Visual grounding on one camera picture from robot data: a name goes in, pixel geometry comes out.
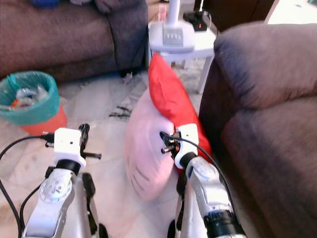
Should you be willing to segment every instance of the floor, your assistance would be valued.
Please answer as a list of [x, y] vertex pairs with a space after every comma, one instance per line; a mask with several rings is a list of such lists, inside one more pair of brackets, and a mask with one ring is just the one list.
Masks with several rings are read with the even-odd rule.
[[[196, 111], [201, 95], [195, 89], [204, 60], [193, 60], [190, 68], [180, 65], [175, 71], [187, 89]], [[77, 82], [61, 84], [59, 94], [68, 118], [67, 126], [81, 123], [91, 126], [87, 150], [101, 152], [102, 160], [88, 159], [86, 171], [92, 174], [97, 193], [95, 202], [99, 220], [112, 238], [165, 238], [175, 214], [177, 174], [174, 171], [165, 191], [150, 202], [140, 201], [125, 175], [122, 146], [128, 117], [122, 107], [130, 110], [147, 87], [146, 71], [124, 84], [118, 74], [107, 74]], [[27, 135], [19, 127], [0, 120], [0, 150], [10, 142]], [[43, 179], [52, 165], [53, 150], [41, 140], [23, 142], [9, 150], [0, 163], [0, 178], [16, 207]], [[33, 196], [25, 208], [25, 220], [36, 203]], [[0, 237], [16, 237], [16, 224], [4, 196], [0, 194]]]

